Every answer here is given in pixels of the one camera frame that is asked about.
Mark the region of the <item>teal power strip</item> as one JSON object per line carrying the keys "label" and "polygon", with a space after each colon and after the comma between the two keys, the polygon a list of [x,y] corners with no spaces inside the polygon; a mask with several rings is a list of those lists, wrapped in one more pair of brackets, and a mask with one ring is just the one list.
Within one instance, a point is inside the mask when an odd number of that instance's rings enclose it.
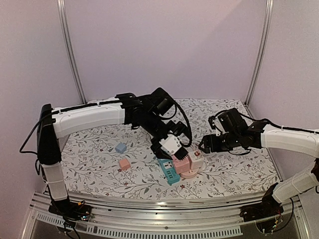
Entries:
{"label": "teal power strip", "polygon": [[176,173],[172,160],[158,159],[158,163],[170,186],[180,181],[180,175]]}

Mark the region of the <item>white cube socket adapter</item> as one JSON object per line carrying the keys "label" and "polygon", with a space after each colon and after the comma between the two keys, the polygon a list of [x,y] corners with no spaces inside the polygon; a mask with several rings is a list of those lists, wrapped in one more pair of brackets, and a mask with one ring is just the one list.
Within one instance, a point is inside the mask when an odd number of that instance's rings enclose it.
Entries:
{"label": "white cube socket adapter", "polygon": [[199,169],[202,167],[204,157],[199,150],[189,152],[188,158],[190,163],[190,169]]}

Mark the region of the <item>pink cube socket adapter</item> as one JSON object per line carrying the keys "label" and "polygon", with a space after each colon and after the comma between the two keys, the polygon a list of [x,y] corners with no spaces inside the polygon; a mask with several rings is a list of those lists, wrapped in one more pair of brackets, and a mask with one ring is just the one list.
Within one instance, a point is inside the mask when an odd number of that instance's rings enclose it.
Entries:
{"label": "pink cube socket adapter", "polygon": [[181,160],[173,156],[172,160],[177,174],[185,173],[190,170],[190,161],[188,156]]}

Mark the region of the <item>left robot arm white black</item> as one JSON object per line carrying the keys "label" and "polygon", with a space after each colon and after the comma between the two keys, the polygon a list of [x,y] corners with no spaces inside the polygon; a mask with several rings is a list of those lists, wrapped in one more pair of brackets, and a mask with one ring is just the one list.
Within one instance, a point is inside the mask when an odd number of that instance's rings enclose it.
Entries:
{"label": "left robot arm white black", "polygon": [[36,132],[37,151],[34,154],[42,167],[49,194],[54,206],[63,216],[74,212],[64,183],[62,156],[58,140],[72,133],[107,125],[131,125],[132,129],[143,128],[152,136],[151,150],[159,158],[184,159],[190,143],[182,143],[183,134],[192,141],[192,132],[187,117],[185,123],[174,123],[164,114],[181,106],[163,89],[151,94],[136,96],[133,93],[118,94],[105,101],[97,101],[66,108],[42,107],[40,118],[33,127]]}

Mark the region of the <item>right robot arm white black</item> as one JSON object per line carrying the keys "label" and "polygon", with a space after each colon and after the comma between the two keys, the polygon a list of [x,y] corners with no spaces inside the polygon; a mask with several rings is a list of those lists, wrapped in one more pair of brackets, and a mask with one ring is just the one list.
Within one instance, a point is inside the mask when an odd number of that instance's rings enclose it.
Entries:
{"label": "right robot arm white black", "polygon": [[236,108],[223,110],[209,118],[215,134],[205,135],[198,148],[206,153],[230,152],[234,148],[276,148],[309,155],[314,164],[289,179],[272,185],[258,205],[258,213],[268,217],[285,200],[319,185],[319,132],[318,130],[279,126],[268,119],[247,117]]}

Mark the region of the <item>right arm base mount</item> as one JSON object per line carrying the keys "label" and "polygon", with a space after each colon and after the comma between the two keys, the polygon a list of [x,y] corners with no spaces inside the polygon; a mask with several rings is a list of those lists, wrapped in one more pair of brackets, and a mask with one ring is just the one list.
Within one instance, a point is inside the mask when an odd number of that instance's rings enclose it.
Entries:
{"label": "right arm base mount", "polygon": [[262,201],[240,208],[239,216],[244,222],[261,220],[272,217],[270,220],[256,223],[259,232],[263,234],[273,233],[277,228],[284,209],[281,203],[278,203],[273,197],[273,191],[278,183],[273,184],[262,197]]}

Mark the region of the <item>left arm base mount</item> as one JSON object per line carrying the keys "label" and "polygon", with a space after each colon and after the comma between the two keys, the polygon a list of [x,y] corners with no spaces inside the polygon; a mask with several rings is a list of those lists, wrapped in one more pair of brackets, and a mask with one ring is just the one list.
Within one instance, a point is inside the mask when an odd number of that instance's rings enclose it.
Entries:
{"label": "left arm base mount", "polygon": [[69,198],[61,201],[52,199],[48,211],[71,221],[88,221],[92,217],[92,207],[85,200],[72,202]]}

